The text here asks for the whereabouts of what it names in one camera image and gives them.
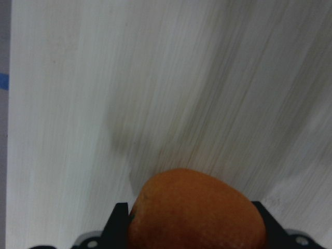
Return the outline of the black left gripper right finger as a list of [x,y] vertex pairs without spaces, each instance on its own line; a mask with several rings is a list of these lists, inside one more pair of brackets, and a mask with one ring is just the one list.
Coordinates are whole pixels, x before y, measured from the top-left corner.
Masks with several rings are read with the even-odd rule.
[[259,201],[252,201],[260,213],[266,228],[268,248],[287,248],[287,233],[278,221]]

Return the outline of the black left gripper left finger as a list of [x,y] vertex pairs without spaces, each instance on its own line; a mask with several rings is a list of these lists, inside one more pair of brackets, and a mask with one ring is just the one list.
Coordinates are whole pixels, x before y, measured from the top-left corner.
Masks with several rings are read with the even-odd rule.
[[100,248],[128,248],[128,204],[117,203],[101,233]]

